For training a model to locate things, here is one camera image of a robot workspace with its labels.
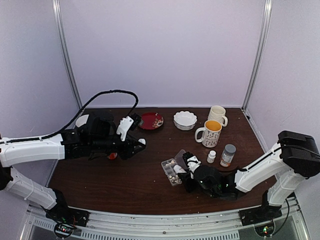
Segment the orange pill bottle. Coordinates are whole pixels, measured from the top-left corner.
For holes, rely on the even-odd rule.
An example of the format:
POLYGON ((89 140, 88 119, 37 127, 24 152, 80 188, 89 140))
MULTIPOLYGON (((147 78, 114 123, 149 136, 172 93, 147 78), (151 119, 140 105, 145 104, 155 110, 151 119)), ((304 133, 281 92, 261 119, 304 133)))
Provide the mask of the orange pill bottle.
POLYGON ((118 156, 118 154, 117 154, 116 152, 113 152, 113 153, 111 153, 110 155, 108 155, 107 158, 108 158, 109 160, 114 160, 114 159, 117 158, 117 156, 118 156))

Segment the clear plastic pill organizer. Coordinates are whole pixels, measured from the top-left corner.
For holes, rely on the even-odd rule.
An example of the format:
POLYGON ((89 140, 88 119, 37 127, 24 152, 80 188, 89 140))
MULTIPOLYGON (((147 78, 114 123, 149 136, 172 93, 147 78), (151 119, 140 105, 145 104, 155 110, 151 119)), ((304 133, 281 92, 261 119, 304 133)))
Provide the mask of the clear plastic pill organizer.
POLYGON ((171 159, 164 160, 161 162, 161 167, 169 180, 170 184, 174 187, 177 185, 182 184, 181 180, 178 177, 178 174, 174 171, 174 166, 179 165, 181 166, 185 171, 187 170, 187 167, 185 165, 185 162, 183 160, 183 154, 186 153, 184 149, 180 150, 178 154, 171 159))

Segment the grey lid supplement bottle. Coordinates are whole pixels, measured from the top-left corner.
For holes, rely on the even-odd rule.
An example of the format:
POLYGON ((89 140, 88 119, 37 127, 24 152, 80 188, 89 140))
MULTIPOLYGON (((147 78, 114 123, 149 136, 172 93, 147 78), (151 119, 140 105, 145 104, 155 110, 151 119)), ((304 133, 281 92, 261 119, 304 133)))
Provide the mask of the grey lid supplement bottle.
POLYGON ((227 144, 224 147, 220 158, 220 165, 224 168, 227 168, 231 165, 231 162, 234 158, 237 149, 233 144, 227 144))

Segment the small white pill bottle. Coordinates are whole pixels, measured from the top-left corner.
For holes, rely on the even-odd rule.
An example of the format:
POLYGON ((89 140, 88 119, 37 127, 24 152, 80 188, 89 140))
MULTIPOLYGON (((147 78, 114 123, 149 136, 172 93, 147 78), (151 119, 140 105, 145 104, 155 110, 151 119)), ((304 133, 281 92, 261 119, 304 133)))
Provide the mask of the small white pill bottle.
POLYGON ((175 165, 173 170, 176 174, 186 173, 186 171, 180 165, 175 165))

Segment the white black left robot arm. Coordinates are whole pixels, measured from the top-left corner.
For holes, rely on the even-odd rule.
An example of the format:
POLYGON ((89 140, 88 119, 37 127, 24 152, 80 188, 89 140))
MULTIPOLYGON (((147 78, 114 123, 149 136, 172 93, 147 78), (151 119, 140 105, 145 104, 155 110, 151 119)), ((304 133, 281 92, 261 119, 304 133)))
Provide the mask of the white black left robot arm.
POLYGON ((107 156, 116 153, 126 160, 146 148, 143 138, 136 139, 128 132, 134 130, 141 117, 133 114, 138 96, 128 90, 101 91, 91 97, 75 116, 60 130, 48 135, 25 138, 4 137, 0 141, 0 188, 32 201, 52 212, 61 222, 72 218, 72 211, 58 190, 42 186, 25 177, 13 166, 44 160, 68 160, 93 157, 95 153, 107 156), (119 125, 111 114, 83 114, 85 108, 97 97, 106 94, 126 94, 135 103, 119 125))

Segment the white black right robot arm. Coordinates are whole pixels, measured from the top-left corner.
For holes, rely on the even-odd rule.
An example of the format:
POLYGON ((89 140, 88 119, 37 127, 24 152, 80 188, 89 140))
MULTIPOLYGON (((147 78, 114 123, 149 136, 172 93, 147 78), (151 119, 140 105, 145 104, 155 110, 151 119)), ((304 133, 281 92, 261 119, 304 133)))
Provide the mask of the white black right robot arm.
POLYGON ((315 139, 288 130, 278 134, 277 143, 264 155, 226 175, 215 167, 202 164, 190 152, 183 154, 183 160, 187 169, 177 175, 185 190, 190 193, 200 188, 210 197, 223 200, 236 200, 261 182, 281 173, 275 185, 264 193, 262 206, 256 210, 261 221, 268 220, 302 181, 320 172, 320 152, 315 139))

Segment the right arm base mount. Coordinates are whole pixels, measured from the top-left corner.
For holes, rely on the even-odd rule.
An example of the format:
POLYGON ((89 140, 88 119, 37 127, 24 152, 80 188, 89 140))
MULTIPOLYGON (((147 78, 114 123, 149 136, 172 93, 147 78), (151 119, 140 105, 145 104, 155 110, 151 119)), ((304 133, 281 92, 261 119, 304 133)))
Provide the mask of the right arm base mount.
POLYGON ((258 206, 239 211, 242 226, 254 226, 259 237, 267 238, 276 233, 274 219, 282 216, 281 207, 258 206))

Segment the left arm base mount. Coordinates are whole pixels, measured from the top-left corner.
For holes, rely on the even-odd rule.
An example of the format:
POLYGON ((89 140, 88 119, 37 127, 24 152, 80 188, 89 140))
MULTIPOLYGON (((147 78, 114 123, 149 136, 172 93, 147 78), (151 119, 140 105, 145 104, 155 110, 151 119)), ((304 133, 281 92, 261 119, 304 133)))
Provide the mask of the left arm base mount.
POLYGON ((53 207, 45 209, 45 216, 55 222, 54 234, 61 239, 70 237, 77 227, 86 227, 90 213, 70 207, 53 207))

